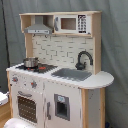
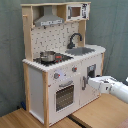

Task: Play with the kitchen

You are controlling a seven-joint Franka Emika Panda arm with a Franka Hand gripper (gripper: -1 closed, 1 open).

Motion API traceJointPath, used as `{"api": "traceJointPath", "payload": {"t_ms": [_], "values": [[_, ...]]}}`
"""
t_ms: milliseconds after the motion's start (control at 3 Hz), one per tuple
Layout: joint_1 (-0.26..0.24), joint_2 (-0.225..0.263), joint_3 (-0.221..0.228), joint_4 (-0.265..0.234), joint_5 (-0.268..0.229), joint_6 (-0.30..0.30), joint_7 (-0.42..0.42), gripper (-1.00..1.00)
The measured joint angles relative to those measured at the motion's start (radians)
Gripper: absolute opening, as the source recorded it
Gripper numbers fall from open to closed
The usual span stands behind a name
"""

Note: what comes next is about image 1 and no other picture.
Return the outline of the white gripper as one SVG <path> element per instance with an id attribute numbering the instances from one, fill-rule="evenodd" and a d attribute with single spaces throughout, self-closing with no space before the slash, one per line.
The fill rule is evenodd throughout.
<path id="1" fill-rule="evenodd" d="M 0 106 L 5 105 L 8 102 L 8 92 L 2 93 L 0 92 Z"/>

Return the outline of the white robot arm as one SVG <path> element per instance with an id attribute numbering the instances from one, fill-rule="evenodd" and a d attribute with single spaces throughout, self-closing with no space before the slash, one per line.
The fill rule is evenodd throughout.
<path id="1" fill-rule="evenodd" d="M 0 128 L 32 128 L 29 123 L 9 116 L 8 96 L 0 92 Z"/>

